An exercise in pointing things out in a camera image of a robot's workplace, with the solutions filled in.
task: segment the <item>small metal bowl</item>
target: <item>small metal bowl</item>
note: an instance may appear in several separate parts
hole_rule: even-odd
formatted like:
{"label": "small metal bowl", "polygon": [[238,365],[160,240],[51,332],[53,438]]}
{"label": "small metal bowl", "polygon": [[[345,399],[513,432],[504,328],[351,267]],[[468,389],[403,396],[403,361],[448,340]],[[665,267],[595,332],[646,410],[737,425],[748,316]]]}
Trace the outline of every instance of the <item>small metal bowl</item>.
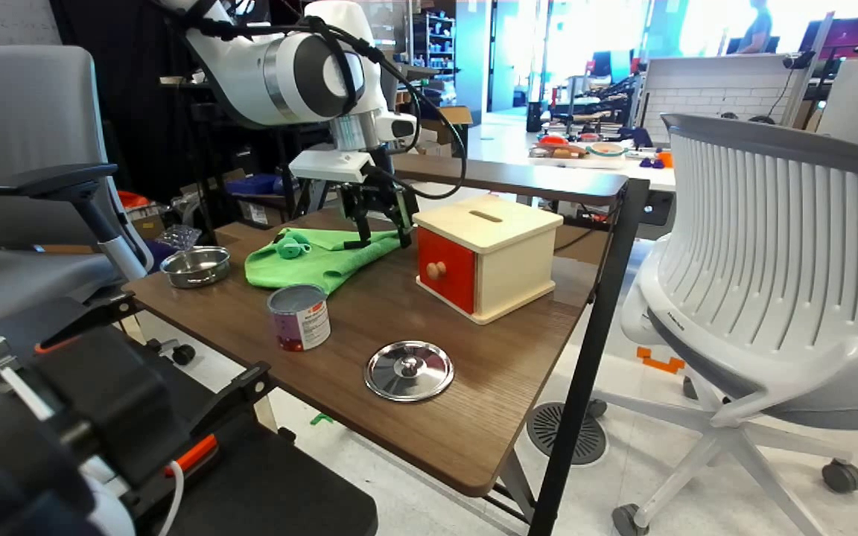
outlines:
{"label": "small metal bowl", "polygon": [[230,274],[230,252],[223,246],[191,246],[166,255],[160,270],[172,286],[212,286]]}

